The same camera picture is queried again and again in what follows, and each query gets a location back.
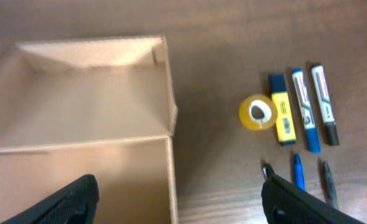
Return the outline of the blue whiteboard marker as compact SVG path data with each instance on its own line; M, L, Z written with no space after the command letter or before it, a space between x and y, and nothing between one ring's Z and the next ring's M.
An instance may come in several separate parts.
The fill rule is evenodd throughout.
M294 68L292 71L292 80L297 96L297 101L304 125L305 137L307 139L308 149L312 153L320 153L320 143L318 140L317 128L314 115L307 92L304 72L300 68Z

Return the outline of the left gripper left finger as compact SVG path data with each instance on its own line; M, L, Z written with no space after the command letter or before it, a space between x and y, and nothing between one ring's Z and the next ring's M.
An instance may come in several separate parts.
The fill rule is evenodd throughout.
M86 174L3 224L93 224L98 183Z

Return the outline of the blue pen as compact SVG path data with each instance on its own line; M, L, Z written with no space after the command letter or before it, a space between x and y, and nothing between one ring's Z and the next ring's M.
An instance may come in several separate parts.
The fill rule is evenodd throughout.
M298 153L294 154L293 168L294 168L295 185L298 188L305 190L303 167Z

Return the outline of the yellow tape roll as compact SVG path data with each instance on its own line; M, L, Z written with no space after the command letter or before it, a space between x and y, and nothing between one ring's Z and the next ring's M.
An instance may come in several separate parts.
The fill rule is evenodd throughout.
M243 126L260 131L271 128L277 121L277 108L265 95L251 95L239 105L239 119Z

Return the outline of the yellow highlighter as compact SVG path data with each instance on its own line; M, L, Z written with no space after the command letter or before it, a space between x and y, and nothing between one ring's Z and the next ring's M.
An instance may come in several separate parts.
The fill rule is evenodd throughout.
M293 145L296 142L296 135L284 75L270 74L268 83L271 100L277 108L276 131L279 144Z

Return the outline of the cardboard box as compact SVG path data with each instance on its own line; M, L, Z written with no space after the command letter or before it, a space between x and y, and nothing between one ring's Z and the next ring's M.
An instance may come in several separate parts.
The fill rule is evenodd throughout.
M0 58L0 223L81 177L95 223L177 223L177 114L164 36L17 43Z

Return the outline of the black pen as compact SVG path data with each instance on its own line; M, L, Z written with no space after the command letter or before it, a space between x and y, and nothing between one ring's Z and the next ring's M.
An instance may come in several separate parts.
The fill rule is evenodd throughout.
M335 190L335 184L333 182L333 176L327 161L322 161L322 174L325 184L325 191L328 204L338 210L337 193Z

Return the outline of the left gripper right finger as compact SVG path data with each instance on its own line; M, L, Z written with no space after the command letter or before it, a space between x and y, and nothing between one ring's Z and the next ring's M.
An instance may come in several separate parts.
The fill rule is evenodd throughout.
M269 163L262 185L262 207L268 223L362 224L277 175Z

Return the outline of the black permanent marker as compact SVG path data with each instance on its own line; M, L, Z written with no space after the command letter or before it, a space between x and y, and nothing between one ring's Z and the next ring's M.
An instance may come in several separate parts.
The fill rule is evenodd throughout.
M264 179L267 180L268 174L267 174L267 165L266 164L262 165L262 171L263 171Z

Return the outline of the black whiteboard marker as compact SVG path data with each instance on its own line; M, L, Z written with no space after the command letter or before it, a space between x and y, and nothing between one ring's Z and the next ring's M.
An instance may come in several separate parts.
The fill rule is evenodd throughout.
M325 77L323 65L319 63L313 64L310 71L315 85L322 121L328 138L328 144L330 146L338 146L340 143L337 133L337 124L333 115L332 103L328 92L327 79Z

